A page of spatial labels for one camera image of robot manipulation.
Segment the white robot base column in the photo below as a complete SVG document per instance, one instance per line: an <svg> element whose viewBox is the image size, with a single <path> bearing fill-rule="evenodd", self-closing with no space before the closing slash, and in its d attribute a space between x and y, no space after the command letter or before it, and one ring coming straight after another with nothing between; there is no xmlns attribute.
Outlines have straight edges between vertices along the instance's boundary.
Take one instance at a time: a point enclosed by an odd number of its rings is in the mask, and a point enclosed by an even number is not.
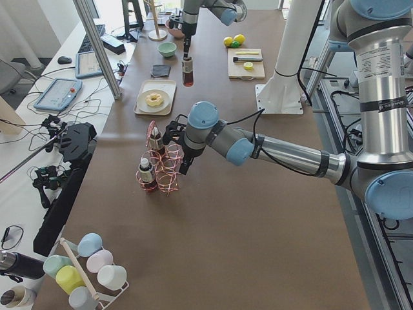
<svg viewBox="0 0 413 310"><path fill-rule="evenodd" d="M303 113L300 71L323 6L321 0L290 5L274 74L264 85L256 86L257 108L265 114Z"/></svg>

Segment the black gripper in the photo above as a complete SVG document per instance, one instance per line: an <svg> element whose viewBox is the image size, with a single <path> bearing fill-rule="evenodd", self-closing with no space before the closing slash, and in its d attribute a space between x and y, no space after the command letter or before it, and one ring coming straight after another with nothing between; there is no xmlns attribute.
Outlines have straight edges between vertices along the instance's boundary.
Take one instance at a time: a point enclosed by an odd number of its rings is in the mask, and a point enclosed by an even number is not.
<svg viewBox="0 0 413 310"><path fill-rule="evenodd" d="M186 125L180 122L179 119L181 116L186 118L183 114L179 114L166 126L162 140L165 146L171 142L181 146L183 159L179 168L179 173L186 175L195 158L195 153L185 142Z"/></svg>
<svg viewBox="0 0 413 310"><path fill-rule="evenodd" d="M179 15L172 15L169 20L170 28L180 28L184 34L183 60L189 60L191 45L191 15L186 11L180 11Z"/></svg>

